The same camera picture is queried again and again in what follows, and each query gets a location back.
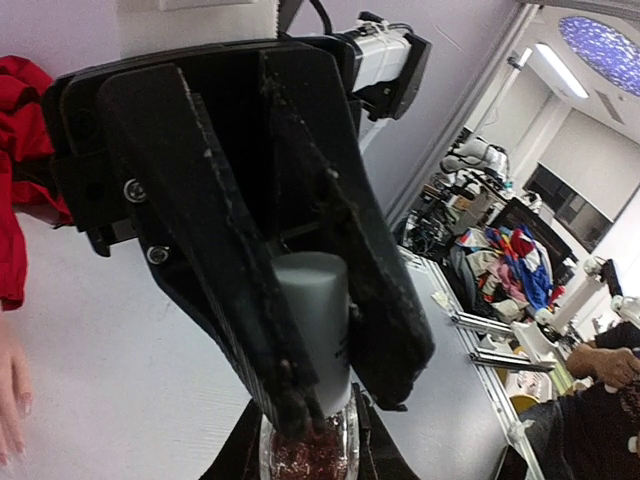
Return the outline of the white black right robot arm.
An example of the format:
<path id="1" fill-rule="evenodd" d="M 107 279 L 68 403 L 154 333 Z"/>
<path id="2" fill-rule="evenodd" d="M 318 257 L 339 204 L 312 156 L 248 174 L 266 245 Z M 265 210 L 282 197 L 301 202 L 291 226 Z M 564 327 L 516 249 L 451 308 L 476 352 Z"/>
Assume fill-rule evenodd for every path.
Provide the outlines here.
<path id="1" fill-rule="evenodd" d="M 369 12 L 344 33 L 291 37 L 298 9 L 120 1 L 120 59 L 60 77 L 43 100 L 77 229 L 101 256 L 137 239 L 158 286 L 290 437 L 333 408 L 278 284 L 278 248 L 347 264 L 347 367 L 381 408 L 403 408 L 434 351 L 358 139 L 362 113 L 407 111 L 431 46 Z"/>

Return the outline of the person in black shirt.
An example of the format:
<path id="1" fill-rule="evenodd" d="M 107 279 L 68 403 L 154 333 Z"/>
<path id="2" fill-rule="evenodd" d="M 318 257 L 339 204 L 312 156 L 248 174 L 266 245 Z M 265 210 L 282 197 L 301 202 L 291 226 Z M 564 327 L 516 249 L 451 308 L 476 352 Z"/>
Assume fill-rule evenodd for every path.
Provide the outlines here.
<path id="1" fill-rule="evenodd" d="M 519 415 L 547 479 L 637 479 L 639 329 L 621 322 L 576 347 L 566 360 L 587 389 L 537 404 Z"/>

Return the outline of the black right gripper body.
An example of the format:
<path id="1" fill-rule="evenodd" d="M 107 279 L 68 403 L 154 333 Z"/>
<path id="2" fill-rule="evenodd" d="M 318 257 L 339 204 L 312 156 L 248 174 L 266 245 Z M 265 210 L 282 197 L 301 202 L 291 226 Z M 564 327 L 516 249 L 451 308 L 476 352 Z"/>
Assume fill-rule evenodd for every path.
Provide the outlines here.
<path id="1" fill-rule="evenodd" d="M 340 256 L 360 272 L 360 227 L 347 218 L 360 185 L 351 88 L 360 64 L 338 37 L 211 44 L 88 68 L 54 82 L 43 112 L 51 171 L 76 227 L 101 256 L 132 226 L 158 287 L 181 309 L 208 310 L 183 234 L 213 201 L 238 204 L 259 245 L 294 234 L 297 251 Z"/>

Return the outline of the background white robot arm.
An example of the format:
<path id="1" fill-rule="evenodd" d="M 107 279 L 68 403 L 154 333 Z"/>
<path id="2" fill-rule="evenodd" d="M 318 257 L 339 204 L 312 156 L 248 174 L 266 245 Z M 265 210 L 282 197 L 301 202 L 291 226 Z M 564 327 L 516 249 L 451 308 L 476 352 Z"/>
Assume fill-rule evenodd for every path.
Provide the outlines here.
<path id="1" fill-rule="evenodd" d="M 478 171 L 489 175 L 496 185 L 502 188 L 509 175 L 509 158 L 503 147 L 471 136 L 465 142 L 455 143 L 450 148 L 446 156 L 440 161 L 440 169 L 447 175 L 457 174 L 462 170 Z M 443 229 L 449 233 L 449 238 L 446 245 L 439 252 L 447 253 L 458 237 L 478 223 L 479 220 L 464 220 L 462 217 L 458 220 L 444 223 Z M 468 287 L 467 300 L 469 301 L 470 311 L 479 313 L 484 317 L 490 317 L 490 305 L 478 292 L 475 280 L 468 280 L 464 285 Z M 359 422 L 358 479 L 376 479 L 370 446 L 372 426 L 369 417 L 369 414 L 374 413 L 374 410 L 367 403 L 367 398 L 362 395 L 360 387 L 357 384 L 354 384 L 353 387 Z"/>

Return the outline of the nail polish bottle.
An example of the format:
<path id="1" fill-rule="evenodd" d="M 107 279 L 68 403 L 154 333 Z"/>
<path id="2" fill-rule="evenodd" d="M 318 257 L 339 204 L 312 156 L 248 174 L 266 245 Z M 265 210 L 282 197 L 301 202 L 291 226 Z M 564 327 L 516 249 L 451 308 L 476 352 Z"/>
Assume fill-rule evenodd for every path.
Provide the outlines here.
<path id="1" fill-rule="evenodd" d="M 286 439 L 262 416 L 258 462 L 260 479 L 356 480 L 360 434 L 355 393 L 344 408 L 326 419 L 323 433 Z"/>

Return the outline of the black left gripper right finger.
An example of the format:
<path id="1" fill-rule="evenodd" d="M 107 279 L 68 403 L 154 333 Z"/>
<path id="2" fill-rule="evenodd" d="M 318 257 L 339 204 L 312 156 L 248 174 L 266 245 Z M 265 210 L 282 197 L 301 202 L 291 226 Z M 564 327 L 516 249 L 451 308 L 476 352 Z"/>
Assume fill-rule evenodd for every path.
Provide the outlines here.
<path id="1" fill-rule="evenodd" d="M 352 384 L 358 417 L 358 480 L 418 480 L 371 400 L 357 383 Z"/>

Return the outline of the white nail polish cap brush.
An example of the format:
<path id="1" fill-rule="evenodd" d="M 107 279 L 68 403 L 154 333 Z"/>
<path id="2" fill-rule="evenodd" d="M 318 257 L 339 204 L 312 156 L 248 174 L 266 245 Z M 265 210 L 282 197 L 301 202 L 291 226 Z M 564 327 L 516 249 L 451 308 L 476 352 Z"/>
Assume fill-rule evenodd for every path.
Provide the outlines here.
<path id="1" fill-rule="evenodd" d="M 347 266 L 323 252 L 282 255 L 272 266 L 317 373 L 321 411 L 333 416 L 351 396 Z"/>

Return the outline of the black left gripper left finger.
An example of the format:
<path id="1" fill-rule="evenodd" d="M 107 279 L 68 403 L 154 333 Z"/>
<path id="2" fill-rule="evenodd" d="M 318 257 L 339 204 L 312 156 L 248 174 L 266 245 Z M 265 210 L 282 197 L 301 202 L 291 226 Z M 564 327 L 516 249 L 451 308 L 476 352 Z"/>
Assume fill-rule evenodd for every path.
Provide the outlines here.
<path id="1" fill-rule="evenodd" d="M 250 400 L 200 480 L 258 480 L 262 413 Z"/>

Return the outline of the pile of colourful clothes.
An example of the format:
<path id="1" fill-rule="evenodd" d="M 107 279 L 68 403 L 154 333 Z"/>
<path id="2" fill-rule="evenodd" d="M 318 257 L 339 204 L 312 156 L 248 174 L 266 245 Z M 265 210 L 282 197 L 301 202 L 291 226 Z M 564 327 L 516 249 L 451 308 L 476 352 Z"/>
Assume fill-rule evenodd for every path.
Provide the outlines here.
<path id="1" fill-rule="evenodd" d="M 565 287 L 554 280 L 547 248 L 526 225 L 469 228 L 447 262 L 467 292 L 469 309 L 506 323 L 526 317 L 550 324 Z"/>

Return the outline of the red dress cloth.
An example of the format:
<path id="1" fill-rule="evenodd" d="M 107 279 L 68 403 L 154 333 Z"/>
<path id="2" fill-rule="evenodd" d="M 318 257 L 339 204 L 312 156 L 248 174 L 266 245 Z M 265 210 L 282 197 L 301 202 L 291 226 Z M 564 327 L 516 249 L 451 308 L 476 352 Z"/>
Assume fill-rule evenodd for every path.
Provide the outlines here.
<path id="1" fill-rule="evenodd" d="M 53 79 L 32 61 L 1 58 L 1 308 L 24 303 L 26 240 L 14 209 L 47 206 L 56 226 L 70 226 L 69 208 L 50 169 L 54 148 L 41 101 Z"/>

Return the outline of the mannequin hand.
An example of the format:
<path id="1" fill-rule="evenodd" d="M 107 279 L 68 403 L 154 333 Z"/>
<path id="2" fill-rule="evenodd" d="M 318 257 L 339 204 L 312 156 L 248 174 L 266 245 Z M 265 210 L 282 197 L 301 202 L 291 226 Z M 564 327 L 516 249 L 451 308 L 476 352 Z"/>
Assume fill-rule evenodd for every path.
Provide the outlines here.
<path id="1" fill-rule="evenodd" d="M 10 323 L 1 318 L 1 466 L 26 451 L 22 419 L 33 405 L 33 388 L 24 348 Z"/>

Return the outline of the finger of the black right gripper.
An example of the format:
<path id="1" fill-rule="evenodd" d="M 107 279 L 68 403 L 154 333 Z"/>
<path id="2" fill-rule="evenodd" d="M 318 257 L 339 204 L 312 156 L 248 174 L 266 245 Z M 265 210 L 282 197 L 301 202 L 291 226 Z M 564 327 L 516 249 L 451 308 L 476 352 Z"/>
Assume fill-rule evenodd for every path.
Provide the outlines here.
<path id="1" fill-rule="evenodd" d="M 114 75 L 97 93 L 112 159 L 138 181 L 130 211 L 144 247 L 174 256 L 156 283 L 218 343 L 262 412 L 285 435 L 320 419 L 317 376 L 207 109 L 172 64 Z"/>
<path id="2" fill-rule="evenodd" d="M 274 231 L 342 258 L 357 310 L 350 362 L 383 410 L 402 410 L 435 345 L 370 186 L 334 57 L 304 44 L 260 56 L 278 197 Z"/>

